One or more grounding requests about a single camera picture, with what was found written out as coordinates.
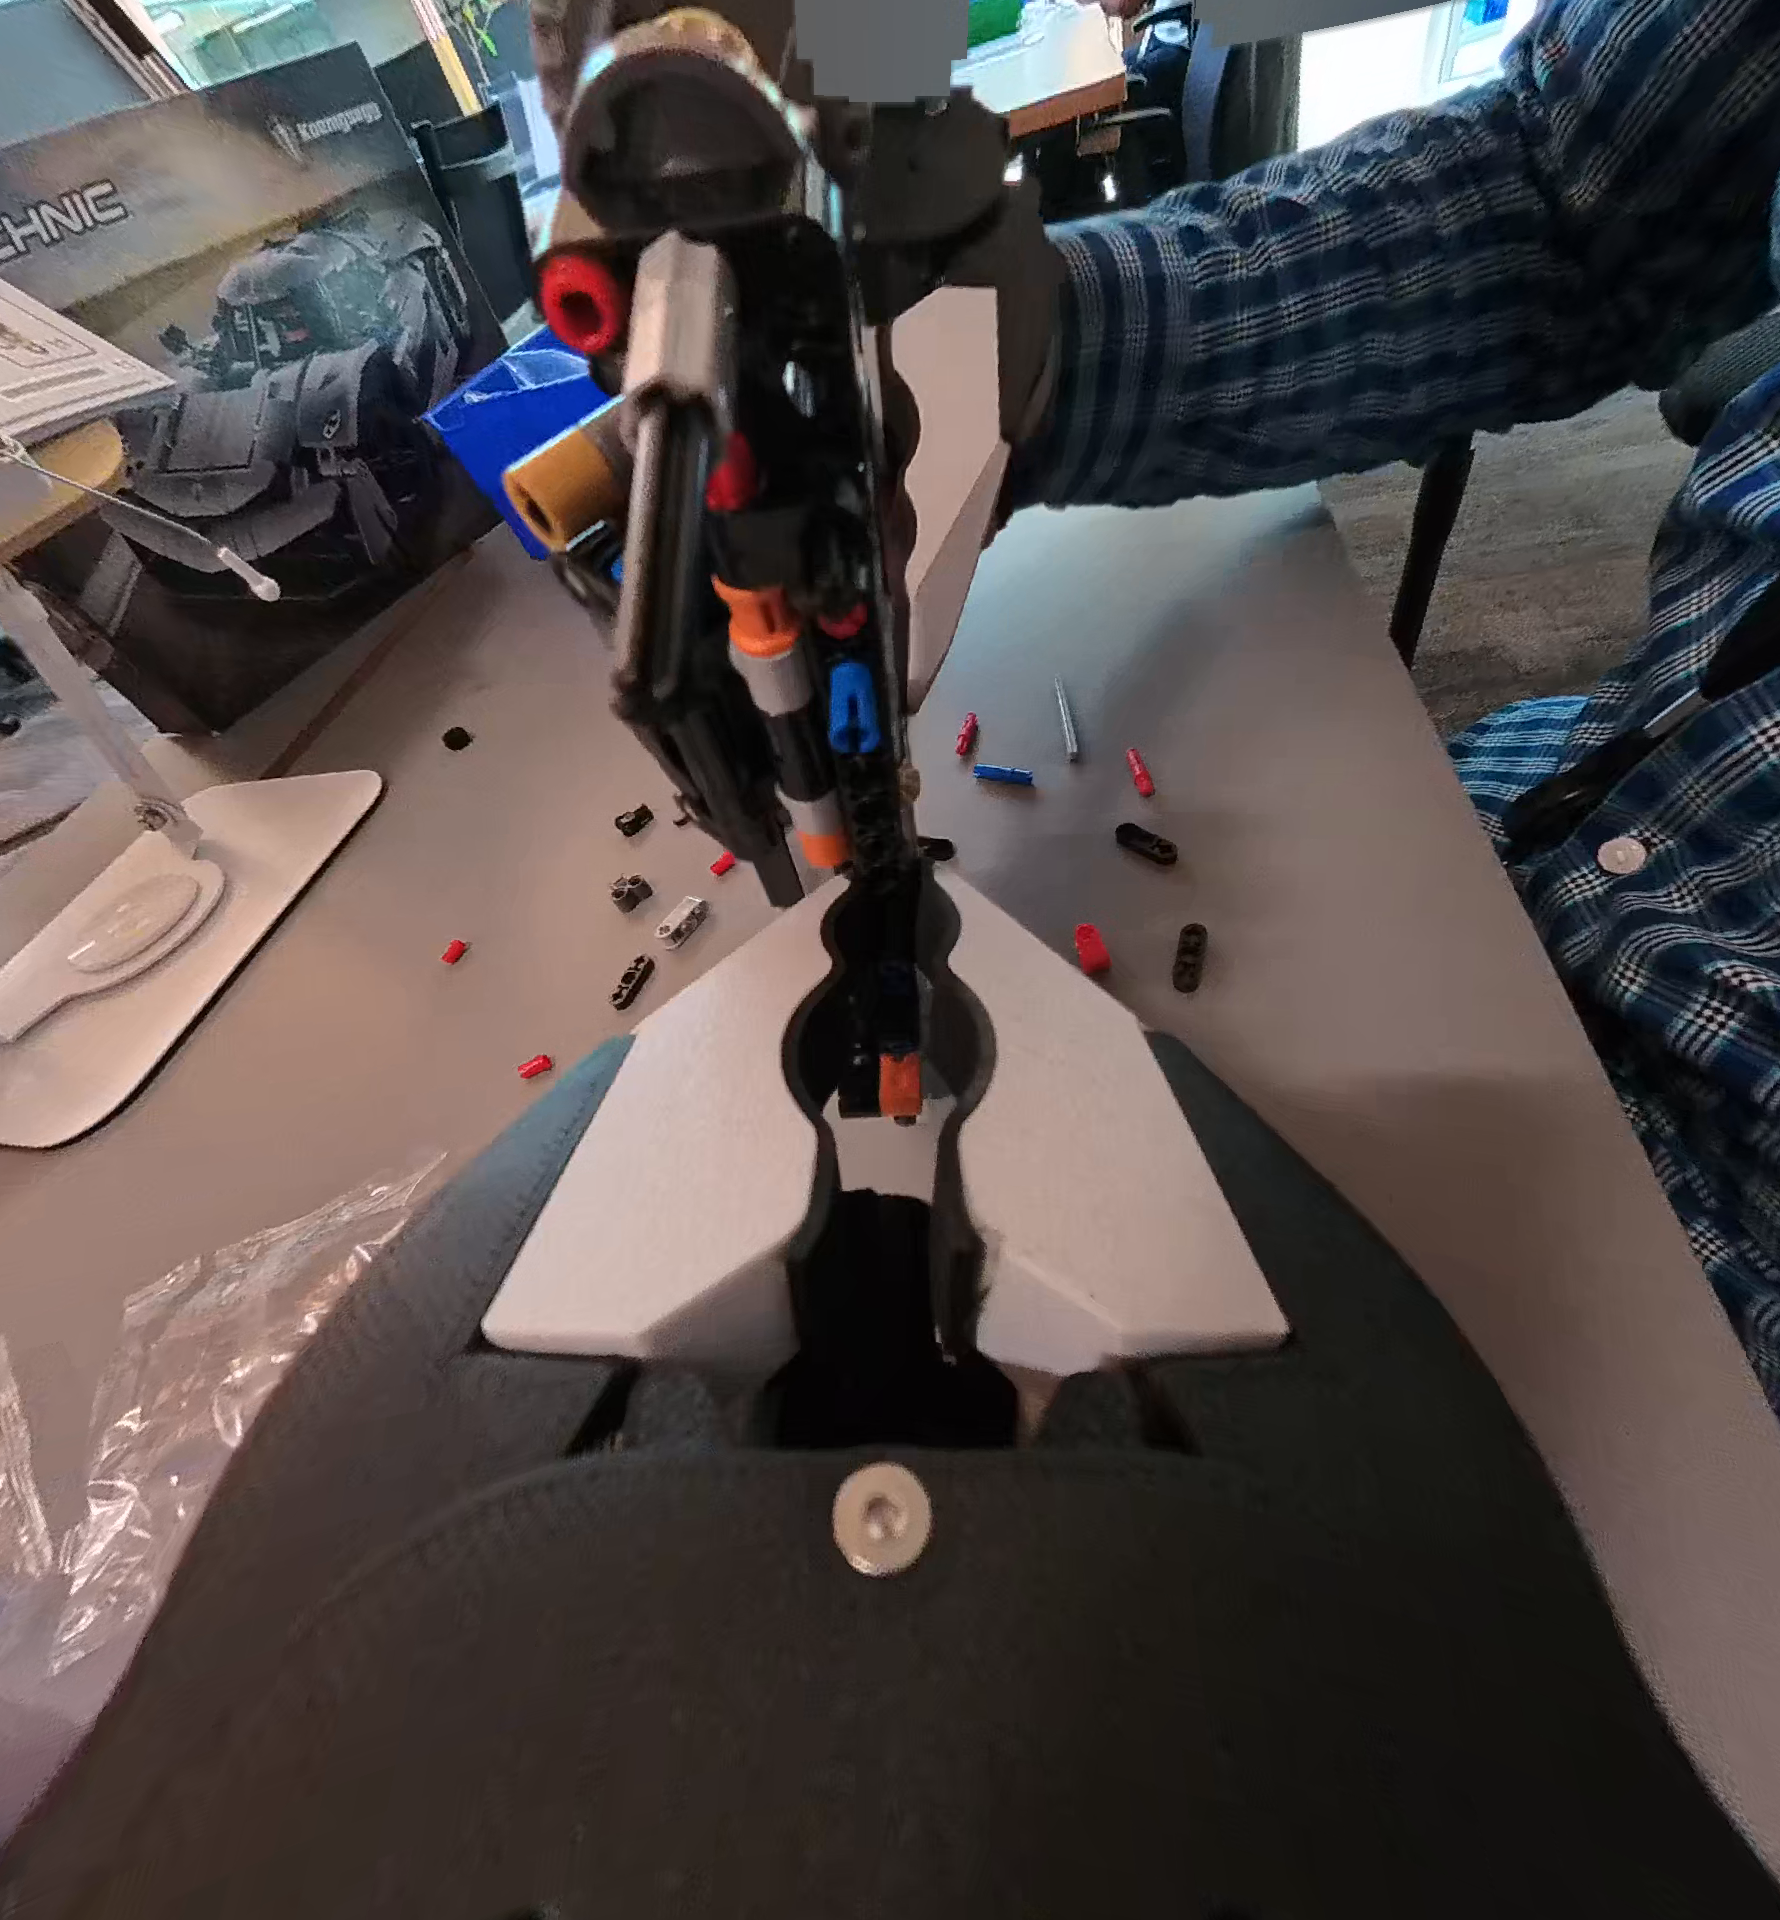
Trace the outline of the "dark lego set box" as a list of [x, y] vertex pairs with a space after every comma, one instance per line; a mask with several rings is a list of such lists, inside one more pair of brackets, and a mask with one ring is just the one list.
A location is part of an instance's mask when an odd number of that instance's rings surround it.
[[506, 348], [351, 44], [0, 149], [0, 279], [171, 378], [20, 564], [158, 732], [220, 734], [488, 533], [426, 422]]

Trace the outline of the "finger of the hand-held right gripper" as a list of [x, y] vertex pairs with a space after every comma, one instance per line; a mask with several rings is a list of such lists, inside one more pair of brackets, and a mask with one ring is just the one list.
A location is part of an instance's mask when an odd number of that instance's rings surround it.
[[970, 598], [1008, 447], [999, 432], [999, 298], [945, 285], [878, 331], [890, 681], [917, 712]]

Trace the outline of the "person's plaid shirt torso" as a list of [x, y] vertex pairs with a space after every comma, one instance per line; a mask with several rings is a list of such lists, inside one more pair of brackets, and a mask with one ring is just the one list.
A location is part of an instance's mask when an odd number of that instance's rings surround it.
[[[1780, 298], [1780, 177], [1770, 261]], [[1631, 658], [1454, 760], [1780, 1423], [1780, 362], [1665, 510]]]

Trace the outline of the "blue plastic bin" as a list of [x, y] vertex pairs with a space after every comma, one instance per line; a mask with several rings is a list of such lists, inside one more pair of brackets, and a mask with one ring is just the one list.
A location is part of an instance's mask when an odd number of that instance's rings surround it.
[[610, 397], [593, 379], [584, 359], [537, 327], [461, 382], [423, 421], [503, 517], [518, 548], [530, 561], [543, 561], [545, 546], [508, 498], [505, 471], [587, 426], [609, 405]]

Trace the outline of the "white book stand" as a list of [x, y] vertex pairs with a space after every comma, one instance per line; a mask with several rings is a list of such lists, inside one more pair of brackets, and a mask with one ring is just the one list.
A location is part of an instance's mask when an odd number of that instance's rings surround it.
[[373, 813], [368, 769], [214, 785], [178, 800], [15, 561], [110, 491], [101, 422], [38, 455], [0, 436], [0, 628], [121, 787], [138, 827], [0, 964], [0, 1147], [56, 1150], [114, 1117]]

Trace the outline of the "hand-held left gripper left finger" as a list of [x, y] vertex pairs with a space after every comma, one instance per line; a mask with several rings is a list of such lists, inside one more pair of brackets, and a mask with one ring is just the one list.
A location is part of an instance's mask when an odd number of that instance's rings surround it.
[[829, 977], [831, 880], [635, 1030], [482, 1320], [524, 1356], [784, 1364], [785, 1254], [818, 1132], [785, 1086], [791, 1015]]

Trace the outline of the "white instruction booklet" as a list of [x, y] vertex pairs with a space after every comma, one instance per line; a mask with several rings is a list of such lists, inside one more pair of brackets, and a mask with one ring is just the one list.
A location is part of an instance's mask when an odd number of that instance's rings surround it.
[[74, 491], [33, 468], [38, 447], [94, 436], [177, 393], [177, 379], [102, 342], [0, 279], [0, 561], [74, 514]]

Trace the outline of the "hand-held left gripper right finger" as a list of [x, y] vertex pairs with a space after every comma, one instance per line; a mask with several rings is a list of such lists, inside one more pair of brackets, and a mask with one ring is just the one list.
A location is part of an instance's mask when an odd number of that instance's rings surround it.
[[975, 1350], [1065, 1378], [1278, 1348], [1286, 1316], [1138, 1017], [965, 880], [941, 891], [990, 1032], [956, 1136]]

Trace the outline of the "clear plastic bag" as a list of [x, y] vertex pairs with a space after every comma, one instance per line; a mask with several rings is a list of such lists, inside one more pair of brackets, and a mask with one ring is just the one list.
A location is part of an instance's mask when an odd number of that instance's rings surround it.
[[133, 1645], [226, 1468], [349, 1289], [439, 1187], [442, 1155], [378, 1173], [130, 1294], [88, 1415], [76, 1519], [52, 1526], [0, 1338], [0, 1676], [52, 1683]]

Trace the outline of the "person's right forearm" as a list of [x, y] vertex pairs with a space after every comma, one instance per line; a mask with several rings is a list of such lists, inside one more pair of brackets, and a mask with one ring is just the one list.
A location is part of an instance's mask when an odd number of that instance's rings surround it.
[[1540, 4], [1486, 84], [1052, 244], [1021, 508], [1291, 488], [1659, 390], [1780, 301], [1780, 2]]

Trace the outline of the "black lego technic chassis assembly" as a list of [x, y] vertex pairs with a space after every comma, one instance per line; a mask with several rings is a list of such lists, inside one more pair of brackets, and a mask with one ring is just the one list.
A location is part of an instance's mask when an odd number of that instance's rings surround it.
[[614, 643], [614, 711], [691, 817], [795, 902], [866, 896], [829, 1075], [846, 1119], [914, 1124], [925, 848], [887, 532], [914, 406], [887, 427], [871, 331], [944, 283], [952, 242], [805, 215], [581, 236], [535, 262], [542, 316], [609, 405], [503, 491]]

